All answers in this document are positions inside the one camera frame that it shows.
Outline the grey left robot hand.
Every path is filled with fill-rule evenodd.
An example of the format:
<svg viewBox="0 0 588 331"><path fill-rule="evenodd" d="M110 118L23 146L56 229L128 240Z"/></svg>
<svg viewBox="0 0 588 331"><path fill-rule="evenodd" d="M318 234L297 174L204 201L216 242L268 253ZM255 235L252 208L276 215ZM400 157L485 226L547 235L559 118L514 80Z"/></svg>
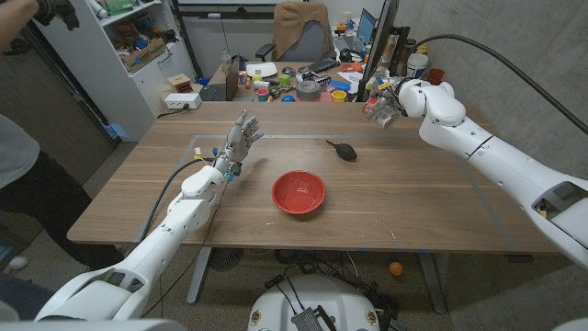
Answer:
<svg viewBox="0 0 588 331"><path fill-rule="evenodd" d="M242 171L243 160L249 153L251 146L259 140L263 133L258 133L256 116L247 118L244 109L237 121L230 128L224 145L215 157L212 166L224 175L239 176Z"/></svg>

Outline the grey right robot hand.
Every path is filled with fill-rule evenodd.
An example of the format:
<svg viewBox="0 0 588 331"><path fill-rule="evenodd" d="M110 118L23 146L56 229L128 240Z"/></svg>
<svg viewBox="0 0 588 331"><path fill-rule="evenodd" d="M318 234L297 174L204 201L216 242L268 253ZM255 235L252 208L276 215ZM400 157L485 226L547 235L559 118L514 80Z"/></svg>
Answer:
<svg viewBox="0 0 588 331"><path fill-rule="evenodd" d="M401 87L408 82L408 78L393 77L387 81L375 81L369 94L369 99L363 107L366 120L377 123L381 128L388 129L406 113L399 102Z"/></svg>

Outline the black gloved person hand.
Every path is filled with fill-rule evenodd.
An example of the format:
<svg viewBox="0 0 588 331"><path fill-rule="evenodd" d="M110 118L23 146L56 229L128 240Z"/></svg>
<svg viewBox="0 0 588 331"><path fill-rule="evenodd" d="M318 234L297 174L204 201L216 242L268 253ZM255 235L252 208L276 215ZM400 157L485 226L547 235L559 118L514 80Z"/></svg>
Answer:
<svg viewBox="0 0 588 331"><path fill-rule="evenodd" d="M80 27L75 8L69 0L37 0L39 9L34 18L43 26L49 26L57 17L72 31Z"/></svg>

